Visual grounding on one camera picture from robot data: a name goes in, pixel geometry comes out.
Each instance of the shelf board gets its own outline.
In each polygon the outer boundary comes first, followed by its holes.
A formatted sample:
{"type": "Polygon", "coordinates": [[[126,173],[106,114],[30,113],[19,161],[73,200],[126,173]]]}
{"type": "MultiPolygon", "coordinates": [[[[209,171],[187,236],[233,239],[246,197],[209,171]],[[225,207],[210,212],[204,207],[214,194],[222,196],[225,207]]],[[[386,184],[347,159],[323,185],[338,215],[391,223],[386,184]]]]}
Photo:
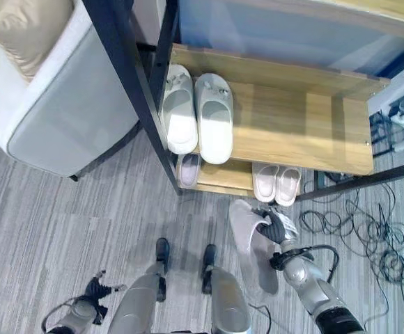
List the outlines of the shelf board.
{"type": "Polygon", "coordinates": [[[251,163],[228,160],[222,165],[202,161],[197,190],[253,197],[251,163]]]}
{"type": "Polygon", "coordinates": [[[307,65],[275,63],[241,54],[173,45],[171,62],[184,65],[193,77],[216,73],[227,81],[280,88],[293,92],[367,101],[390,80],[365,74],[307,65]]]}
{"type": "Polygon", "coordinates": [[[245,83],[230,87],[232,159],[356,175],[373,170],[365,102],[245,83]]]}
{"type": "Polygon", "coordinates": [[[265,10],[365,26],[404,38],[404,0],[227,0],[265,10]]]}
{"type": "Polygon", "coordinates": [[[180,45],[171,61],[195,77],[214,72],[229,82],[232,159],[355,175],[373,170],[366,100],[389,80],[180,45]]]}

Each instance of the black cable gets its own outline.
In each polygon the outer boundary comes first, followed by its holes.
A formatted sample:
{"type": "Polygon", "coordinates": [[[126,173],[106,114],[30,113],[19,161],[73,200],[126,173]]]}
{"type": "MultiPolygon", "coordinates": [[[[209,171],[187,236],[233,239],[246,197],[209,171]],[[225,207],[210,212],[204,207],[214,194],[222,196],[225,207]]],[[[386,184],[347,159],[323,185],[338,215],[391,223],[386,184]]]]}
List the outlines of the black cable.
{"type": "MultiPolygon", "coordinates": [[[[396,195],[388,184],[381,184],[378,192],[380,202],[377,205],[378,214],[373,216],[359,206],[359,190],[355,191],[353,199],[345,199],[345,216],[335,211],[325,213],[316,210],[302,212],[299,217],[301,228],[313,234],[333,234],[338,236],[346,248],[357,256],[369,260],[377,285],[386,302],[386,310],[379,315],[369,317],[364,322],[364,327],[369,322],[388,314],[389,301],[380,284],[381,280],[399,285],[402,289],[404,305],[404,257],[401,251],[404,249],[404,224],[392,221],[392,214],[396,206],[396,195]],[[381,200],[383,194],[387,200],[381,200]],[[347,237],[354,235],[363,246],[363,251],[356,251],[346,241],[347,237]]],[[[331,204],[341,196],[330,201],[318,201],[316,203],[331,204]]]]}
{"type": "Polygon", "coordinates": [[[261,313],[261,308],[265,308],[267,311],[267,317],[269,318],[269,326],[267,328],[266,334],[270,334],[270,331],[272,330],[272,315],[270,314],[270,310],[266,305],[261,305],[261,306],[255,306],[249,303],[249,306],[251,308],[254,308],[255,310],[259,311],[261,313]]]}
{"type": "Polygon", "coordinates": [[[329,249],[334,253],[334,263],[332,264],[332,268],[329,270],[329,277],[327,278],[327,282],[330,284],[332,282],[332,278],[334,277],[335,270],[340,262],[340,255],[336,251],[335,247],[332,247],[330,245],[315,245],[306,248],[308,248],[311,251],[317,251],[320,249],[329,249]]]}

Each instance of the robot leg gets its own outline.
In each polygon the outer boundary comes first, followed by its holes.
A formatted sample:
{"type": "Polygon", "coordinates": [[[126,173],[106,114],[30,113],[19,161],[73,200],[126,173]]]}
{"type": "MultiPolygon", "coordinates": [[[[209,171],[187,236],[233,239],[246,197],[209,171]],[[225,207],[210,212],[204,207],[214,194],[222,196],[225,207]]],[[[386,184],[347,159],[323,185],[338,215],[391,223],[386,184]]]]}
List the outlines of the robot leg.
{"type": "Polygon", "coordinates": [[[150,333],[155,303],[164,294],[164,263],[156,262],[126,291],[108,334],[150,333]]]}
{"type": "Polygon", "coordinates": [[[212,333],[251,334],[247,303],[235,276],[223,269],[213,267],[211,269],[211,290],[212,333]]]}

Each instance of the electrical wire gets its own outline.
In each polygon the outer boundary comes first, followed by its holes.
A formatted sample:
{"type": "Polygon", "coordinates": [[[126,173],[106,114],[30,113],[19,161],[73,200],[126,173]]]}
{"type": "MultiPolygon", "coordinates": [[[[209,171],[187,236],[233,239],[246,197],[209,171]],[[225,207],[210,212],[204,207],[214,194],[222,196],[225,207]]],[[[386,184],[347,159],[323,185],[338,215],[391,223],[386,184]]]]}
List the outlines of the electrical wire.
{"type": "MultiPolygon", "coordinates": [[[[381,280],[401,287],[404,305],[404,257],[401,255],[401,251],[404,249],[404,224],[392,221],[392,214],[396,206],[393,189],[388,184],[380,186],[383,192],[379,192],[378,197],[381,198],[385,193],[388,200],[378,203],[377,217],[365,212],[359,206],[358,189],[355,191],[354,199],[345,200],[345,216],[341,216],[335,211],[322,213],[307,210],[302,212],[299,217],[302,229],[314,234],[336,235],[340,237],[349,251],[369,260],[371,271],[386,303],[386,310],[369,317],[364,322],[365,330],[369,322],[379,319],[389,312],[389,301],[380,284],[381,280]],[[363,246],[363,251],[353,249],[346,241],[346,238],[351,235],[357,237],[363,246]]],[[[332,201],[325,201],[324,204],[330,204],[339,198],[340,196],[335,197],[332,201]]]]}
{"type": "Polygon", "coordinates": [[[270,310],[267,307],[267,305],[255,306],[255,305],[249,303],[249,306],[251,308],[254,308],[255,310],[257,310],[258,312],[260,312],[263,315],[265,315],[265,313],[262,312],[261,309],[265,308],[265,311],[267,311],[267,318],[269,319],[269,326],[267,327],[266,334],[270,334],[270,331],[272,330],[272,315],[270,314],[270,310]]]}

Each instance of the slipper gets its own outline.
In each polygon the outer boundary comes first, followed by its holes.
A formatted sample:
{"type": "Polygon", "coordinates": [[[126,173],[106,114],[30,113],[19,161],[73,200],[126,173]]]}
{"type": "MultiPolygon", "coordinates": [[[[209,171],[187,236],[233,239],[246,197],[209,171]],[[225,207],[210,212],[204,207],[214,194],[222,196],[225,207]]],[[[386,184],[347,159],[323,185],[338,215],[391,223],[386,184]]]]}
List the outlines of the slipper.
{"type": "Polygon", "coordinates": [[[202,74],[196,81],[199,149],[209,164],[223,164],[233,150],[233,95],[219,75],[202,74]]]}
{"type": "Polygon", "coordinates": [[[193,189],[201,169],[201,157],[197,154],[180,155],[177,160],[178,179],[182,188],[193,189]]]}
{"type": "Polygon", "coordinates": [[[251,165],[253,175],[253,192],[257,200],[265,203],[272,202],[277,195],[278,165],[254,162],[251,165]]]}
{"type": "Polygon", "coordinates": [[[297,197],[300,187],[301,170],[295,167],[283,167],[277,175],[276,202],[283,207],[290,207],[297,197]]]}
{"type": "Polygon", "coordinates": [[[193,81],[188,70],[182,65],[169,66],[160,121],[165,128],[170,151],[187,154],[196,148],[193,81]]]}
{"type": "Polygon", "coordinates": [[[255,214],[244,200],[234,201],[229,209],[230,225],[238,250],[239,265],[245,285],[245,294],[254,304],[273,299],[278,292],[278,275],[269,259],[277,245],[256,230],[260,224],[271,222],[255,214]]]}

